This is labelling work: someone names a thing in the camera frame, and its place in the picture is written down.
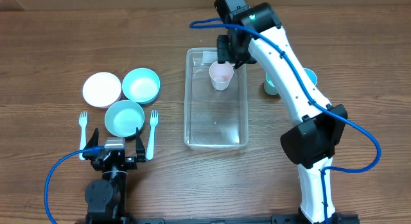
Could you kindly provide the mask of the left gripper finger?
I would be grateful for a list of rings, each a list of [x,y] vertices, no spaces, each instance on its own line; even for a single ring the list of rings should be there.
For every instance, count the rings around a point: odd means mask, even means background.
[[[85,147],[83,148],[84,150],[93,148],[99,144],[99,130],[98,128],[94,129],[92,137],[89,139]]]
[[[146,162],[146,150],[140,138],[140,129],[136,128],[136,162]]]

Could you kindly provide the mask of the green cup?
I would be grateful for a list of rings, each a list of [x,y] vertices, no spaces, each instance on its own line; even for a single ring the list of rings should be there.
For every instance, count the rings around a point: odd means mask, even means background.
[[[268,95],[275,96],[278,95],[278,91],[271,81],[268,74],[265,75],[264,90]]]

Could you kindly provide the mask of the grey-green bowl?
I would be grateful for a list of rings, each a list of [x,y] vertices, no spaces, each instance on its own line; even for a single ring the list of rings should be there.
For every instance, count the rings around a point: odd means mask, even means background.
[[[131,137],[142,129],[144,119],[144,110],[139,104],[121,100],[106,111],[105,128],[116,137]]]

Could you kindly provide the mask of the blue cup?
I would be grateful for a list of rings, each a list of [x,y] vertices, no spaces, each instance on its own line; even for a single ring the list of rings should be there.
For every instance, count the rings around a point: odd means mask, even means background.
[[[312,83],[314,85],[317,85],[317,82],[318,82],[317,75],[311,69],[304,68],[304,70],[306,74],[308,75],[308,77],[310,78],[310,80],[312,81]]]

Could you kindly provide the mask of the pink cup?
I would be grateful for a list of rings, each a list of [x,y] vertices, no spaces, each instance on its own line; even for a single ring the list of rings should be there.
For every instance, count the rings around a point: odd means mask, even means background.
[[[234,69],[228,62],[219,64],[218,61],[215,61],[209,68],[209,75],[212,86],[216,90],[225,90],[234,75]]]

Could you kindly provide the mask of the light blue bowl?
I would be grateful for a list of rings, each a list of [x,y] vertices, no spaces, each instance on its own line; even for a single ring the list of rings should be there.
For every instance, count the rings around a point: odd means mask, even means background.
[[[123,79],[123,94],[139,104],[153,102],[160,91],[161,81],[156,72],[148,68],[131,70]]]

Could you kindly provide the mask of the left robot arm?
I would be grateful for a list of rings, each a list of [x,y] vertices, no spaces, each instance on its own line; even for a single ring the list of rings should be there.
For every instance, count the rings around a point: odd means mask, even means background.
[[[146,152],[140,138],[140,129],[133,135],[136,139],[136,155],[125,155],[125,139],[107,139],[98,149],[99,130],[96,128],[86,144],[83,157],[91,162],[101,178],[92,181],[85,189],[87,202],[86,223],[136,223],[126,211],[127,175],[137,169],[139,162],[146,161]]]

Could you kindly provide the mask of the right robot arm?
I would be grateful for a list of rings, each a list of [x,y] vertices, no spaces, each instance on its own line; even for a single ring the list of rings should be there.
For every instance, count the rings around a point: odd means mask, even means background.
[[[227,28],[227,34],[218,37],[219,61],[236,67],[259,63],[290,115],[293,127],[280,142],[298,167],[300,222],[339,223],[342,215],[332,202],[328,169],[345,128],[347,110],[343,105],[332,105],[312,83],[268,3],[249,6],[243,1],[216,0],[214,7],[221,25]]]

